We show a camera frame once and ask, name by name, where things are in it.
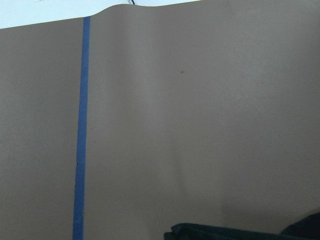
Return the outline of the black printed t-shirt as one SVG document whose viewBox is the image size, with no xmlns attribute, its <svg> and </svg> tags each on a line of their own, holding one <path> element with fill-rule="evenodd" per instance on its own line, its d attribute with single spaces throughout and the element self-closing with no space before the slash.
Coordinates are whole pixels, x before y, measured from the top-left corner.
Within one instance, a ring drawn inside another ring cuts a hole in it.
<svg viewBox="0 0 320 240">
<path fill-rule="evenodd" d="M 279 234 L 179 223 L 163 235 L 164 240 L 318 240 L 319 238 L 319 213 L 311 214 L 287 226 Z"/>
</svg>

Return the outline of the brown table cover mat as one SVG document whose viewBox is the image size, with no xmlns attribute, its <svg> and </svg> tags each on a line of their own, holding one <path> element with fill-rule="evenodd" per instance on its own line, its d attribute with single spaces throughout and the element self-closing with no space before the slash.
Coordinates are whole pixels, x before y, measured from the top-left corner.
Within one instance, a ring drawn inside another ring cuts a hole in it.
<svg viewBox="0 0 320 240">
<path fill-rule="evenodd" d="M 83 19 L 0 31 L 0 237 L 73 236 Z M 320 3 L 90 18 L 83 237 L 280 233 L 320 210 Z"/>
</svg>

